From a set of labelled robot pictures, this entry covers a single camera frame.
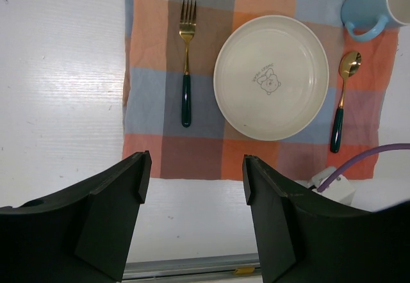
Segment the gold spoon green handle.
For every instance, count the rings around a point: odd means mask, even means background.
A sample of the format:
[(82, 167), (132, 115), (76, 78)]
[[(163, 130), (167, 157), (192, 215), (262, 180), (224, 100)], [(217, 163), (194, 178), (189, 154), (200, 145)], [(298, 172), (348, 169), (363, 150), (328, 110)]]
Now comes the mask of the gold spoon green handle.
[(341, 96), (338, 103), (338, 107), (334, 116), (334, 123), (332, 127), (330, 151), (332, 153), (338, 153), (341, 146), (341, 136), (343, 128), (343, 116), (344, 116), (344, 103), (346, 86), (348, 79), (353, 76), (361, 66), (361, 54), (358, 51), (350, 51), (340, 61), (339, 75), (343, 80)]

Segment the gold fork green handle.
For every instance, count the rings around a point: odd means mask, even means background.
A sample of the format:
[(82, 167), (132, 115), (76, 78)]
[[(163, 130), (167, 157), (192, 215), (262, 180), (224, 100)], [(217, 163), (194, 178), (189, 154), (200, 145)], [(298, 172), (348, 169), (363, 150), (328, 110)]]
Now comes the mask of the gold fork green handle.
[(192, 123), (192, 96), (189, 62), (190, 42), (195, 36), (197, 2), (183, 0), (179, 22), (179, 35), (184, 40), (184, 75), (182, 85), (181, 124), (190, 127)]

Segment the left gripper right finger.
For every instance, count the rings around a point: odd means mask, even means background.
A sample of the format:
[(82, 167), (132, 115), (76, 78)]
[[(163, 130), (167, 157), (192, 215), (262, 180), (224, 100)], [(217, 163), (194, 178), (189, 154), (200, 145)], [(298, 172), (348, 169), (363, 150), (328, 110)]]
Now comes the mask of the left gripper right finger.
[(356, 209), (248, 155), (243, 185), (264, 282), (409, 281), (408, 202)]

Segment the cream ceramic plate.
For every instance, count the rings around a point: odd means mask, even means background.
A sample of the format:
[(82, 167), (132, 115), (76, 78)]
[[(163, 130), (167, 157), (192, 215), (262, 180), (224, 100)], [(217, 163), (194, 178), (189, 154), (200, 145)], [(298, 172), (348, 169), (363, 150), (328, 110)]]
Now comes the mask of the cream ceramic plate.
[(314, 32), (283, 15), (252, 19), (223, 44), (213, 73), (218, 107), (239, 133), (261, 141), (289, 138), (320, 112), (329, 63)]

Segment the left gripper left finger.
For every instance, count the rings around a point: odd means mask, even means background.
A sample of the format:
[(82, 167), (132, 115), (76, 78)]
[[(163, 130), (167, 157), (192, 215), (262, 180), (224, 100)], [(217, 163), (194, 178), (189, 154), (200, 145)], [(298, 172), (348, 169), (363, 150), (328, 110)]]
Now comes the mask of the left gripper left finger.
[(2, 282), (120, 282), (151, 156), (137, 152), (65, 189), (1, 208)]

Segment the checkered orange blue cloth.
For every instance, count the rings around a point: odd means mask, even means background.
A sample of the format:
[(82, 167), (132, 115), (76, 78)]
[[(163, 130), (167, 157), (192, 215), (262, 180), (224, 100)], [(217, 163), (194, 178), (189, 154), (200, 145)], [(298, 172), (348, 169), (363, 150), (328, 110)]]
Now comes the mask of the checkered orange blue cloth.
[[(384, 31), (368, 42), (354, 41), (340, 20), (344, 0), (193, 1), (197, 13), (189, 47), (192, 123), (183, 127), (183, 0), (125, 0), (124, 156), (148, 150), (156, 178), (241, 180), (243, 157), (252, 154), (290, 179), (306, 181), (378, 144), (397, 30)], [(233, 129), (213, 93), (215, 61), (228, 36), (247, 21), (269, 14), (307, 25), (323, 44), (330, 70), (329, 91), (319, 114), (303, 131), (279, 142), (251, 140)], [(361, 54), (361, 66), (347, 81), (341, 146), (332, 153), (332, 127), (343, 84), (339, 66), (350, 51)]]

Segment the light blue mug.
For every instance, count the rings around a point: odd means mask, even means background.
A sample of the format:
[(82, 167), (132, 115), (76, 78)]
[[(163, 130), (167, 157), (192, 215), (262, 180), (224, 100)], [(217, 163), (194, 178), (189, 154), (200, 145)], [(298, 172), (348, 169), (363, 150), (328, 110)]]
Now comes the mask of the light blue mug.
[(409, 25), (409, 0), (345, 0), (341, 20), (350, 37), (367, 42), (383, 31)]

